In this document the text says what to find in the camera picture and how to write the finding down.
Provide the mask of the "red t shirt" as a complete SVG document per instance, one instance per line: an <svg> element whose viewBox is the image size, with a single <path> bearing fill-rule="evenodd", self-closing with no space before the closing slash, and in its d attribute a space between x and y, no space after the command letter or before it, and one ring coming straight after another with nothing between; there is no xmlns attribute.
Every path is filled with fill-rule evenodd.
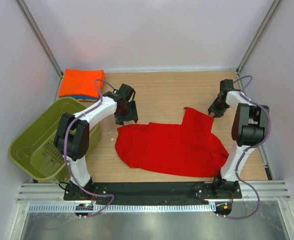
<svg viewBox="0 0 294 240"><path fill-rule="evenodd" d="M118 128L115 149L129 167L151 172L211 178L229 156L212 133L213 118L186 107L181 124L130 124Z"/></svg>

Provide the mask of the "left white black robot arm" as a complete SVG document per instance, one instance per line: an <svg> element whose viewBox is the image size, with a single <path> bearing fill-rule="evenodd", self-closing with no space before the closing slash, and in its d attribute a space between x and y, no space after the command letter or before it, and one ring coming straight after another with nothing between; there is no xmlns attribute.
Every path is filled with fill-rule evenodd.
<svg viewBox="0 0 294 240"><path fill-rule="evenodd" d="M80 199L104 197L94 193L92 177L86 165L85 155L89 149L90 130L110 115L115 117L117 125L129 121L137 122L135 94L131 86L123 83L119 89L104 94L99 91L100 99L86 109L61 116L54 146L63 155L71 175L70 186Z"/></svg>

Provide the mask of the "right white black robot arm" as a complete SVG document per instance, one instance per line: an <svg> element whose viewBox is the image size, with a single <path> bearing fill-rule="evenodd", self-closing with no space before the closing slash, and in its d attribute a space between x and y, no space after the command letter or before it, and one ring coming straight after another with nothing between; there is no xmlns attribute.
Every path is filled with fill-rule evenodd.
<svg viewBox="0 0 294 240"><path fill-rule="evenodd" d="M239 176L250 154L266 141L270 134L269 106L259 105L233 86L233 80L220 81L219 94L208 108L214 118L220 118L228 108L235 110L231 128L233 146L226 163L211 184L217 198L241 197Z"/></svg>

